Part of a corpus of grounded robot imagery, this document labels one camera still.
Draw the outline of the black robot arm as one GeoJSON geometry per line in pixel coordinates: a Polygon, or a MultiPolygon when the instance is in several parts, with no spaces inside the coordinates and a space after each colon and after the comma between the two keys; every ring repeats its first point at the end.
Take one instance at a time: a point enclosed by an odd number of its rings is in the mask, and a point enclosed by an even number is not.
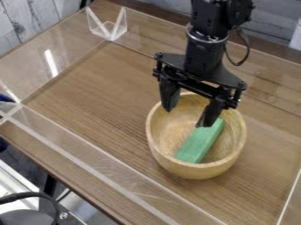
{"type": "Polygon", "coordinates": [[[221,113],[238,107],[248,84],[224,66],[229,58],[228,40],[232,31],[251,20],[252,0],[190,0],[192,17],[186,28],[184,54],[158,52],[153,75],[161,87],[161,103],[172,111],[186,89],[209,99],[197,125],[212,127],[221,113]]]}

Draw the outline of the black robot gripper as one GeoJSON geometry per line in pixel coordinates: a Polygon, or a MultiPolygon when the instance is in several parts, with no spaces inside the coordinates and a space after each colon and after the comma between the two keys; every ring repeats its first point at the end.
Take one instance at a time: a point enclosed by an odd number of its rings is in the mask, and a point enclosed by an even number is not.
{"type": "Polygon", "coordinates": [[[210,36],[186,28],[185,54],[158,52],[153,75],[160,81],[161,103],[170,113],[186,89],[209,99],[196,127],[212,127],[224,109],[237,108],[246,83],[226,69],[222,58],[228,53],[229,35],[210,36]]]}

